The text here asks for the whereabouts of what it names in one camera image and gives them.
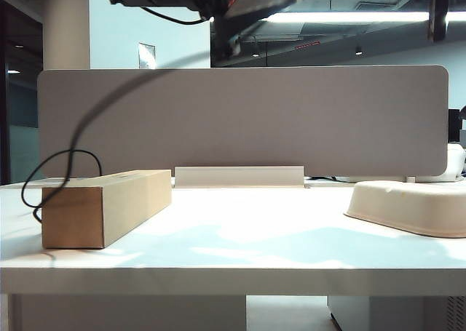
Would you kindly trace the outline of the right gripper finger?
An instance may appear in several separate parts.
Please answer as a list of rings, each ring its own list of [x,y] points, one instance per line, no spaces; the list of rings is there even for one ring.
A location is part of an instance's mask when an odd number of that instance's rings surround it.
[[[446,36],[449,0],[429,0],[429,2],[427,37],[430,41],[442,41]]]

